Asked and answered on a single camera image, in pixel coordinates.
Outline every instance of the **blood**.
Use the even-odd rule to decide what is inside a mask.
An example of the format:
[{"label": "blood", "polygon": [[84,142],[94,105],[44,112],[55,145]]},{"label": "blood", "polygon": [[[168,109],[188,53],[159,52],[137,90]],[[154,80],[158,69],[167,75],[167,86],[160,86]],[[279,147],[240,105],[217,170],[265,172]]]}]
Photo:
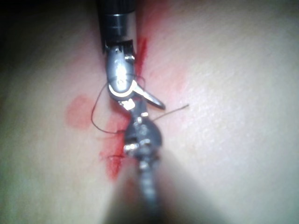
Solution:
[{"label": "blood", "polygon": [[[105,126],[105,130],[124,130],[130,121],[129,113],[124,113],[118,103],[111,101],[112,114]],[[116,180],[122,167],[124,135],[115,134],[104,139],[103,150],[100,152],[100,160],[106,162],[106,174],[110,180]]]},{"label": "blood", "polygon": [[94,102],[85,95],[74,98],[66,109],[66,124],[79,130],[88,129],[91,124],[90,114],[93,104]]},{"label": "blood", "polygon": [[137,46],[138,46],[137,47],[138,53],[136,57],[135,71],[136,71],[136,75],[140,77],[142,73],[143,63],[148,50],[147,39],[145,37],[139,37],[137,39]]}]

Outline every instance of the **blood smear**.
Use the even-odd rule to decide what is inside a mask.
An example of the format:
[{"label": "blood smear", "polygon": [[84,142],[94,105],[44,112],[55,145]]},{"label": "blood smear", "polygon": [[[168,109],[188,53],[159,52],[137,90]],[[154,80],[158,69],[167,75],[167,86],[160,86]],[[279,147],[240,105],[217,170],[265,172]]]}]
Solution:
[{"label": "blood smear", "polygon": [[91,124],[90,114],[93,104],[94,102],[85,95],[74,98],[66,109],[66,124],[79,130],[88,129]]}]

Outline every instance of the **red blood stain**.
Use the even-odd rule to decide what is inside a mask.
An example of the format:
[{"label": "red blood stain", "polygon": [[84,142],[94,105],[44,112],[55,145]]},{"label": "red blood stain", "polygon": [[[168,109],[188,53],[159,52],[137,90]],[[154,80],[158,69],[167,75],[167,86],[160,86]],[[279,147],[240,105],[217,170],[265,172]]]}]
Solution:
[{"label": "red blood stain", "polygon": [[147,40],[144,37],[137,39],[138,53],[136,57],[135,71],[137,76],[141,76],[143,63],[147,53]]},{"label": "red blood stain", "polygon": [[90,114],[94,102],[85,95],[77,96],[67,107],[66,124],[70,127],[86,130],[90,124]]},{"label": "red blood stain", "polygon": [[[112,115],[106,124],[105,130],[116,132],[117,130],[126,129],[130,120],[129,114],[125,114],[116,102],[111,101],[111,103]],[[100,159],[105,159],[106,174],[111,180],[116,180],[122,167],[122,161],[124,158],[123,137],[123,134],[115,134],[105,138],[103,150],[100,152]]]}]

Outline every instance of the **black suture thread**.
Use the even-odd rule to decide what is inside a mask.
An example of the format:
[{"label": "black suture thread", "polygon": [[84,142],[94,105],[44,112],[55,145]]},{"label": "black suture thread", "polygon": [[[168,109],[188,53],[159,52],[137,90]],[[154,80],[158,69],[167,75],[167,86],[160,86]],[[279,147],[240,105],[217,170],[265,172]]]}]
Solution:
[{"label": "black suture thread", "polygon": [[[143,80],[143,82],[144,82],[144,87],[143,87],[143,89],[144,89],[144,88],[145,88],[145,84],[146,84],[145,79],[144,79],[142,76],[138,76],[137,78],[140,78],[140,79]],[[91,122],[92,122],[93,126],[95,126],[95,127],[96,127],[99,131],[101,131],[101,132],[104,132],[104,133],[107,133],[107,134],[122,134],[122,133],[125,133],[126,130],[117,130],[116,132],[106,131],[106,130],[100,128],[99,126],[97,126],[97,125],[95,124],[95,122],[93,121],[93,114],[94,114],[95,108],[96,108],[96,106],[97,106],[97,104],[98,104],[98,101],[99,101],[99,98],[101,97],[101,94],[102,94],[104,88],[107,86],[107,84],[108,84],[108,83],[105,83],[105,84],[104,84],[104,86],[103,86],[102,89],[100,90],[100,93],[99,93],[99,95],[98,95],[98,97],[97,97],[97,99],[96,99],[96,101],[95,101],[95,104],[94,104],[94,106],[93,106],[92,113],[91,113]],[[183,109],[187,108],[188,106],[189,106],[189,104],[186,104],[185,106],[182,106],[182,107],[180,107],[180,108],[177,108],[177,109],[175,109],[175,110],[173,110],[173,111],[166,112],[166,113],[164,113],[164,114],[162,114],[162,115],[160,115],[160,116],[154,118],[153,121],[156,121],[156,120],[158,120],[158,119],[160,119],[160,118],[163,118],[163,117],[165,117],[165,116],[167,116],[167,115],[169,115],[169,114],[172,114],[172,113],[174,113],[174,112],[183,110]]]},{"label": "black suture thread", "polygon": [[[142,76],[138,76],[138,78],[142,79],[143,82],[144,82],[144,87],[145,87],[145,79],[142,77]],[[94,115],[94,111],[95,111],[95,108],[97,107],[97,104],[98,104],[98,101],[99,101],[99,98],[101,97],[102,95],[102,92],[104,90],[104,88],[107,86],[108,83],[105,83],[104,86],[102,87],[102,89],[100,90],[100,93],[95,101],[95,104],[93,106],[93,109],[92,109],[92,113],[91,113],[91,122],[93,124],[93,126],[95,126],[99,131],[101,132],[104,132],[104,133],[107,133],[107,134],[122,134],[125,132],[125,130],[117,130],[116,132],[111,132],[111,131],[106,131],[102,128],[100,128],[99,126],[97,126],[93,120],[93,115]]]},{"label": "black suture thread", "polygon": [[183,110],[183,109],[187,108],[188,106],[189,106],[189,104],[186,104],[185,106],[182,106],[182,107],[180,107],[180,108],[177,108],[177,109],[175,109],[175,110],[173,110],[173,111],[166,112],[166,113],[164,113],[164,114],[162,114],[162,115],[156,117],[155,119],[153,119],[153,121],[156,121],[156,120],[158,120],[158,119],[160,119],[160,118],[162,118],[162,117],[165,117],[165,116],[167,116],[167,115],[169,115],[169,114],[171,114],[171,113],[174,113],[174,112]]}]

